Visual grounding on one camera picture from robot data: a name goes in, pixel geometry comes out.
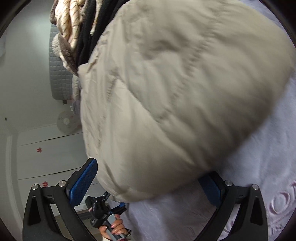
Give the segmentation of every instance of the brown fur trim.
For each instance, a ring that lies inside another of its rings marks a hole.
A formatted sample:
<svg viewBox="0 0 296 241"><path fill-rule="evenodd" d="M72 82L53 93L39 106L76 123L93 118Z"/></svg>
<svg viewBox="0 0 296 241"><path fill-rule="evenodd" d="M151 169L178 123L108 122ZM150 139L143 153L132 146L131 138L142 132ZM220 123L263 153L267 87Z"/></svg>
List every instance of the brown fur trim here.
<svg viewBox="0 0 296 241"><path fill-rule="evenodd" d="M49 20L52 24L57 24L57 19L55 17L55 8L57 7L59 0L54 0L54 4L52 5L52 8L50 10L50 16L49 16Z"/></svg>
<svg viewBox="0 0 296 241"><path fill-rule="evenodd" d="M72 72L78 76L77 73L77 68L76 68L76 64L75 64L75 59L73 54L71 53L71 47L70 44L68 43L68 41L61 35L61 33L59 33L59 46L61 49L61 53L64 56L66 62L68 63L68 66L70 67L70 69L72 70Z"/></svg>

